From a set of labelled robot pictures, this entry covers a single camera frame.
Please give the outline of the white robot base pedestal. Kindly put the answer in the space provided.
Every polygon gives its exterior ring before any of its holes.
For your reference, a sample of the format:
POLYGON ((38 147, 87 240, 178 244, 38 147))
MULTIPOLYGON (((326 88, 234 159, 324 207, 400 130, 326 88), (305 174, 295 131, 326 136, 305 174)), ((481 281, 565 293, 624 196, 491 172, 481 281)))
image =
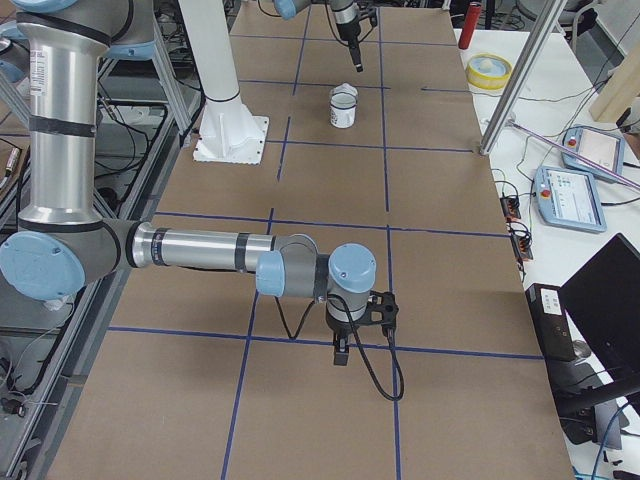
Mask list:
POLYGON ((252 115, 241 98, 223 3, 183 0, 179 6, 206 100, 194 159, 257 165, 269 119, 252 115))

